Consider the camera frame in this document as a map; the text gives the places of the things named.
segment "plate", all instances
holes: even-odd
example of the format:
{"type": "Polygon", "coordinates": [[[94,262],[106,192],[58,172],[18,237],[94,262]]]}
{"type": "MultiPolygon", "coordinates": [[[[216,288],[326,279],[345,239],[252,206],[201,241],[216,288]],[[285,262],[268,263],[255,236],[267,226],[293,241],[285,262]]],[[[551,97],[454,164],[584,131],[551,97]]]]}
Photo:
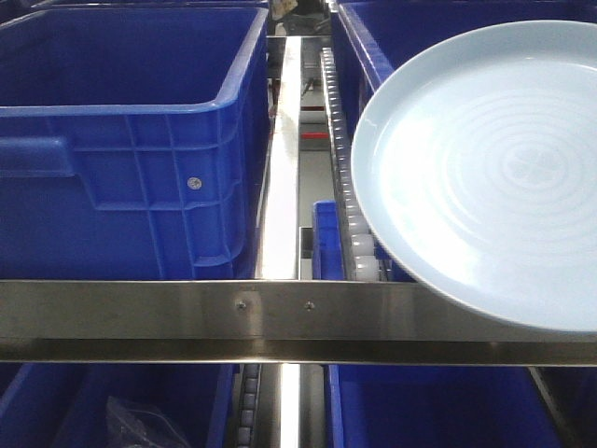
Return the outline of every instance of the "plate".
{"type": "Polygon", "coordinates": [[[597,331],[597,25],[513,22],[420,53],[368,103],[352,175],[382,245],[431,288],[597,331]]]}

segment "bolt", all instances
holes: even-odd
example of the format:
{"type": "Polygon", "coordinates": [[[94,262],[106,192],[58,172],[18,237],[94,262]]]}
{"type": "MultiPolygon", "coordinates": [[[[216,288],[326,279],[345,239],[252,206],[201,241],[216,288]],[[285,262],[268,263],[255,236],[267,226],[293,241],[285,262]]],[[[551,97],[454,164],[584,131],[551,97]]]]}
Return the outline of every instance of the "bolt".
{"type": "Polygon", "coordinates": [[[198,177],[190,177],[187,181],[187,185],[190,189],[200,189],[203,183],[198,177]]]}

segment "metal frame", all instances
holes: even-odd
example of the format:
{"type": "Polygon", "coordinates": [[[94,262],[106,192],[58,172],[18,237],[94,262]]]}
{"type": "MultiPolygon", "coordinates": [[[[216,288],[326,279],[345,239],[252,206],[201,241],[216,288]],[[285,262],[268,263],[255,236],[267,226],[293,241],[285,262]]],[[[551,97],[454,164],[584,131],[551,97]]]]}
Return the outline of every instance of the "metal frame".
{"type": "MultiPolygon", "coordinates": [[[[296,64],[292,48],[286,53],[296,64]]],[[[286,70],[283,78],[283,89],[297,82],[286,70]]],[[[0,359],[597,365],[597,334],[516,327],[421,285],[292,280],[298,138],[290,134],[299,125],[292,114],[279,108],[263,201],[257,275],[277,280],[2,281],[0,359]],[[284,165],[290,177],[277,171],[284,165]]],[[[342,121],[333,124],[335,131],[342,121]]]]}

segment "blue plastic crate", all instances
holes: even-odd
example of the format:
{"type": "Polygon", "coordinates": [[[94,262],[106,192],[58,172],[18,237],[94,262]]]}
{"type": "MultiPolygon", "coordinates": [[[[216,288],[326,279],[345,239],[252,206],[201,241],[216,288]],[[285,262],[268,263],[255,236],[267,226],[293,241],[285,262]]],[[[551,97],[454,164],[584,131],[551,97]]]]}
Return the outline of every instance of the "blue plastic crate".
{"type": "Polygon", "coordinates": [[[349,132],[372,93],[403,63],[449,37],[509,21],[597,21],[588,1],[374,1],[340,5],[334,54],[349,132]]]}
{"type": "Polygon", "coordinates": [[[0,0],[0,23],[17,17],[17,6],[13,0],[0,0]]]}
{"type": "Polygon", "coordinates": [[[329,366],[330,448],[559,448],[524,368],[329,366]]]}
{"type": "Polygon", "coordinates": [[[28,364],[0,400],[3,448],[105,448],[109,396],[157,406],[193,448],[221,448],[233,365],[28,364]]]}
{"type": "Polygon", "coordinates": [[[342,251],[335,201],[313,205],[312,277],[319,280],[342,280],[342,251]]]}
{"type": "Polygon", "coordinates": [[[583,446],[597,446],[597,369],[548,368],[543,373],[583,446]]]}
{"type": "Polygon", "coordinates": [[[268,0],[20,0],[21,8],[32,11],[72,7],[269,7],[268,0]]]}
{"type": "Polygon", "coordinates": [[[0,278],[252,275],[267,10],[0,26],[0,278]]]}

